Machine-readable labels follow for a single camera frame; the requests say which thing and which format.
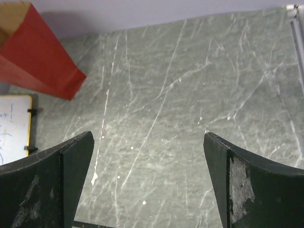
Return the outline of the small whiteboard yellow frame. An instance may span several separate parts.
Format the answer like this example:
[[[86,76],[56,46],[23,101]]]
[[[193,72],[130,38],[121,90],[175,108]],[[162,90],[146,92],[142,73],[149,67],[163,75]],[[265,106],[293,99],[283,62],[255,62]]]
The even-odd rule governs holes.
[[[1,165],[23,159],[38,150],[30,145],[31,119],[36,114],[32,96],[0,96]]]

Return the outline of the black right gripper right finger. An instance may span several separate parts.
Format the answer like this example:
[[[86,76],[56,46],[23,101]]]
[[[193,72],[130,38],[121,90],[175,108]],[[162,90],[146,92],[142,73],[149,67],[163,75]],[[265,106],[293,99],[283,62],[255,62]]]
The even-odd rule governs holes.
[[[214,133],[204,136],[222,226],[302,228],[304,171],[237,147]]]

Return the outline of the aluminium table edge rail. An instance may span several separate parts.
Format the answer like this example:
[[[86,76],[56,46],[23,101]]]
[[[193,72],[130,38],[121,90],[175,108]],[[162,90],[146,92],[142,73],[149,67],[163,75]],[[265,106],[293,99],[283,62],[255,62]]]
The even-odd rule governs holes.
[[[286,6],[294,41],[299,68],[299,81],[304,91],[304,6],[289,4]]]

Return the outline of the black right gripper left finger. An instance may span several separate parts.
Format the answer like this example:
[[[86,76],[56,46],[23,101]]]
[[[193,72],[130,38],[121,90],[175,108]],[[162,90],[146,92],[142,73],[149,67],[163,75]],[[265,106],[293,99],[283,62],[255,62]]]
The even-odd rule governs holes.
[[[70,228],[94,150],[90,131],[0,167],[2,228]]]

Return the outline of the red paper bag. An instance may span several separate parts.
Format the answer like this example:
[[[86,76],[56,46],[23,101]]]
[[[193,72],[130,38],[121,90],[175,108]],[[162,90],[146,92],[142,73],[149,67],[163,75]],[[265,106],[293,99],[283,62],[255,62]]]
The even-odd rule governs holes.
[[[0,2],[0,80],[72,100],[85,74],[30,2]]]

